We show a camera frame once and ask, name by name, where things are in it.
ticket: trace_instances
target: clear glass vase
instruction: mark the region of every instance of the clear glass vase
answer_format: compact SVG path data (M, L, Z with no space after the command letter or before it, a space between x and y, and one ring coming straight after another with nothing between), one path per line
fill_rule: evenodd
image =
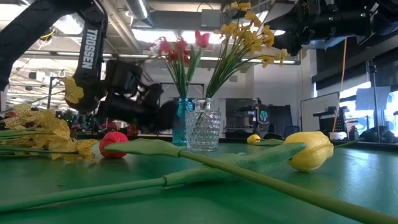
M188 101L188 98L180 97L177 110L177 119L173 124L173 144L176 146L186 146L187 139L185 138L185 113L193 110L193 103Z
M185 113L187 148L194 151L215 151L220 138L221 112L212 111L211 99L196 100L195 110Z

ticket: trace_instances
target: robotic arm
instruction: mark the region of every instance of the robotic arm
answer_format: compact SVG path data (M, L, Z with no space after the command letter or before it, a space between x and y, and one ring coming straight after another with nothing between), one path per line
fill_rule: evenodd
M76 84L83 88L79 103L67 102L79 112L98 108L97 118L107 117L151 129L169 129L177 114L177 105L157 102L163 93L159 84L146 86L141 82L142 69L138 64L108 60L106 78L101 80L103 42L108 16L95 0L39 0L33 2L0 32L0 90L9 83L13 63L48 30L53 23L67 14L77 12L85 21L78 67L74 74Z

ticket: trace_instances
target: glass vase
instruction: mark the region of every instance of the glass vase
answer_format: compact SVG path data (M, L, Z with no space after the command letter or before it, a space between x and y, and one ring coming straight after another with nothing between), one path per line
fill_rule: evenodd
M185 113L187 148L194 151L215 151L220 138L221 112L212 111L211 99L196 100L195 110Z
M185 113L193 110L193 103L188 98L180 97L177 110L177 119L173 124L173 144L176 146L186 146L187 139L185 137Z

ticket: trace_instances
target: green tabletop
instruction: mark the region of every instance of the green tabletop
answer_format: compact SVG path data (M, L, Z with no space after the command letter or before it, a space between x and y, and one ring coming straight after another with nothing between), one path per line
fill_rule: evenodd
M224 152L253 153L260 146L220 144ZM63 190L161 177L197 162L163 156L132 156L65 165L49 159L0 160L0 200ZM267 175L346 202L398 217L398 154L335 149L335 155L312 173L288 164ZM0 215L11 223L357 223L245 180L155 187L85 198Z

